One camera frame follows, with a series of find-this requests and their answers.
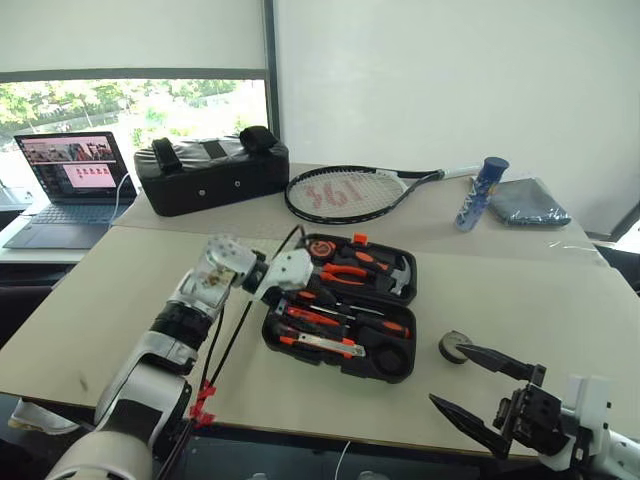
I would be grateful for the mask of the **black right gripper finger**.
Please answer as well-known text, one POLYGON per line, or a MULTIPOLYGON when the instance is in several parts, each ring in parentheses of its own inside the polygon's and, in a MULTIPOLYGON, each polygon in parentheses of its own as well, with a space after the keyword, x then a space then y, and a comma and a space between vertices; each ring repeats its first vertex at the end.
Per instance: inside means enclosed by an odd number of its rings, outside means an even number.
POLYGON ((479 417, 437 395, 429 394, 428 398, 457 430, 484 446, 497 459, 508 457, 511 442, 489 429, 479 417))
POLYGON ((458 350, 486 370, 505 374, 515 380, 530 381, 534 375, 533 365, 520 362, 497 350, 461 343, 458 344, 458 350))

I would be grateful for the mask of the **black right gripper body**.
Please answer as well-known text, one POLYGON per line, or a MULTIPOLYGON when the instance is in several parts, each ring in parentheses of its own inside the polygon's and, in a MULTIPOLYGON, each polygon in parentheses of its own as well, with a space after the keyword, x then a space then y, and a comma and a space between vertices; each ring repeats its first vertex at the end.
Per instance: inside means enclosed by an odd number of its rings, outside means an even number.
POLYGON ((567 444, 561 400, 542 389, 545 373, 545 367, 536 365, 525 387, 501 399, 493 420, 500 432, 491 448, 495 456, 507 456, 513 441, 544 455, 557 454, 567 444))

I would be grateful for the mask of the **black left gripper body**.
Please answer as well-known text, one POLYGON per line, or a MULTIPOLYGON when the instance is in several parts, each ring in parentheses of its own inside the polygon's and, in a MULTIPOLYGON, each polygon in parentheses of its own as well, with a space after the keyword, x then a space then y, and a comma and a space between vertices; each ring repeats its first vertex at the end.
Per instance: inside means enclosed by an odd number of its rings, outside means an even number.
POLYGON ((276 271, 276 286, 271 289, 271 305, 276 306, 281 299, 309 302, 310 292, 316 290, 327 288, 312 270, 281 267, 276 271))

